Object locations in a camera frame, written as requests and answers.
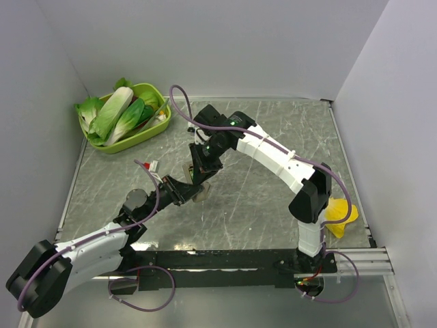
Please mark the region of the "beige remote control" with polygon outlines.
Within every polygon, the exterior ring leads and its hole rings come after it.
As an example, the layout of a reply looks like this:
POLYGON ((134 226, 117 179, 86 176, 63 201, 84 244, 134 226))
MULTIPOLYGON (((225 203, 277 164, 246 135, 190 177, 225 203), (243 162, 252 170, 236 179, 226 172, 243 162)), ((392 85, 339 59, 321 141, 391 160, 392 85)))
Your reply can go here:
MULTIPOLYGON (((186 182, 188 184, 193 185, 194 184, 194 167, 193 167, 193 163, 192 162, 185 162, 182 165, 182 169, 185 175, 185 179, 186 182)), ((211 188, 211 184, 209 182, 203 182, 201 183, 201 186, 203 187, 202 191, 199 192, 197 195, 194 196, 193 198, 193 202, 194 203, 198 203, 198 202, 204 202, 207 200, 209 193, 210 193, 210 188, 211 188)))

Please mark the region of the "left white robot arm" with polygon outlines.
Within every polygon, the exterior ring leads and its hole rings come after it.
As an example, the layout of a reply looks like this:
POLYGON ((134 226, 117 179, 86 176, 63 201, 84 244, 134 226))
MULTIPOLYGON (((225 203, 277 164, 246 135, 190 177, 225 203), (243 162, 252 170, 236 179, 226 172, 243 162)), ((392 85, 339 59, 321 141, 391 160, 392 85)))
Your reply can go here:
POLYGON ((118 216, 105 227, 74 239, 53 244, 36 243, 6 282, 19 312, 39 318, 51 311, 71 289, 103 273, 131 272, 135 257, 131 244, 147 230, 145 222, 170 204, 180 206, 200 194, 201 184, 165 176, 156 190, 133 189, 118 216))

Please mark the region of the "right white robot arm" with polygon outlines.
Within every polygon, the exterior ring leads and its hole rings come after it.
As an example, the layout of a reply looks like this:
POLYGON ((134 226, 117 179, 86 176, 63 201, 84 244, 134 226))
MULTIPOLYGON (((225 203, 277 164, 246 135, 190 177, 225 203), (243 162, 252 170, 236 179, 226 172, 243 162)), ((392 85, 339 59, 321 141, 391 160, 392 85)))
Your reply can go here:
POLYGON ((298 220, 298 250, 301 252, 298 264, 302 270, 314 272, 322 264, 322 223, 331 194, 330 175, 320 168, 301 163, 281 144, 275 147, 277 142, 255 120, 240 111, 226 117, 212 105, 207 105, 194 117, 194 122, 220 129, 202 128, 208 137, 206 141, 190 145, 192 183, 200 185, 222 169, 220 157, 229 149, 262 164, 295 194, 288 208, 298 220))

